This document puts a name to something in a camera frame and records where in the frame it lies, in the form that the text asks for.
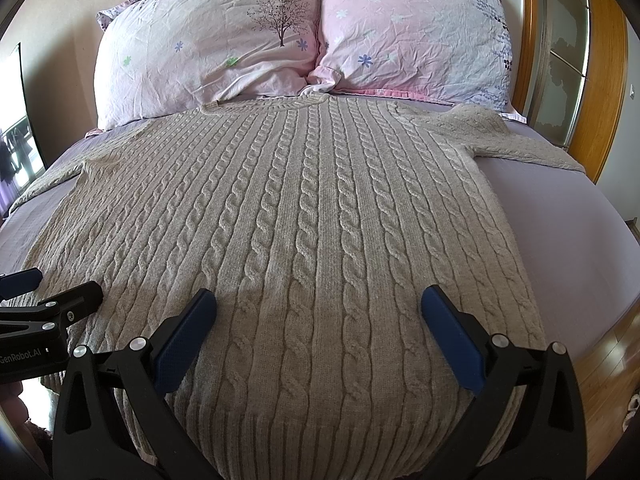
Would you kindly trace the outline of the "window with dark frame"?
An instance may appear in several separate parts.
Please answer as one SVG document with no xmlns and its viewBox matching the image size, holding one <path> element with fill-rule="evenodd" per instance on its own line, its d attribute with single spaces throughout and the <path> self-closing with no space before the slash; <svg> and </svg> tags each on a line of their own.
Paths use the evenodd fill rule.
<svg viewBox="0 0 640 480">
<path fill-rule="evenodd" d="M 27 113 L 21 44 L 1 58 L 1 215 L 44 173 Z"/>
</svg>

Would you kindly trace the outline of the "beige cable knit sweater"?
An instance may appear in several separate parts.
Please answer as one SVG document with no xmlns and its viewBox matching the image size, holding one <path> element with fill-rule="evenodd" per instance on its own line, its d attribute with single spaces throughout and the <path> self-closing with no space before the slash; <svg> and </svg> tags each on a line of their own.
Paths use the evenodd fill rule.
<svg viewBox="0 0 640 480">
<path fill-rule="evenodd" d="M 488 332 L 544 329 L 477 157 L 572 170 L 476 105 L 428 112 L 327 94 L 209 105 L 98 136 L 12 207 L 63 182 L 24 249 L 44 294 L 99 282 L 71 344 L 122 348 L 201 288 L 217 321 L 169 405 L 228 479 L 395 479 L 471 397 L 425 327 L 440 286 Z"/>
</svg>

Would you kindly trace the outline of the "lavender bed sheet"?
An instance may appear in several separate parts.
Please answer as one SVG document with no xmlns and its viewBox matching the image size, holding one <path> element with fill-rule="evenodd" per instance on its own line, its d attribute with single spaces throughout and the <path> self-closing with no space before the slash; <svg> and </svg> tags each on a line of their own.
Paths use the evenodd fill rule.
<svg viewBox="0 0 640 480">
<path fill-rule="evenodd" d="M 574 159 L 476 105 L 305 96 L 209 105 L 81 142 L 17 201 L 1 266 L 110 299 L 111 348 L 201 287 L 234 367 L 423 359 L 440 286 L 493 332 L 584 353 L 639 293 L 639 248 Z"/>
</svg>

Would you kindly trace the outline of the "wooden framed glass door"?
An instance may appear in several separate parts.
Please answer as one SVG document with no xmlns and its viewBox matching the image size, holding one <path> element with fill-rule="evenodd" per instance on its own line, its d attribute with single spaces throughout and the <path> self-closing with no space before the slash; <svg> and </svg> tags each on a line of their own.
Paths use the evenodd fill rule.
<svg viewBox="0 0 640 480">
<path fill-rule="evenodd" d="M 524 0 L 512 103 L 591 181 L 599 180 L 620 123 L 627 40 L 616 0 Z"/>
</svg>

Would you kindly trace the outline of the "pink tree print pillow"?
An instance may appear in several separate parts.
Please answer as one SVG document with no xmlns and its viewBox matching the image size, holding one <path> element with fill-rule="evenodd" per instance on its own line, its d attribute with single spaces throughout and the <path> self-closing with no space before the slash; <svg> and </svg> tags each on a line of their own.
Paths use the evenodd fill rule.
<svg viewBox="0 0 640 480">
<path fill-rule="evenodd" d="M 126 0 L 96 16 L 102 130 L 238 96 L 297 96 L 318 58 L 320 0 Z"/>
</svg>

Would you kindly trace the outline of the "pink floral pillow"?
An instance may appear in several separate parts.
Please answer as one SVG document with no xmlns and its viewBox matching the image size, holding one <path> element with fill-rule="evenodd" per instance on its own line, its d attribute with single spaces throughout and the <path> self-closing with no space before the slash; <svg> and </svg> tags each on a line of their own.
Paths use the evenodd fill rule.
<svg viewBox="0 0 640 480">
<path fill-rule="evenodd" d="M 512 113 L 501 0 L 321 0 L 318 41 L 324 91 Z"/>
</svg>

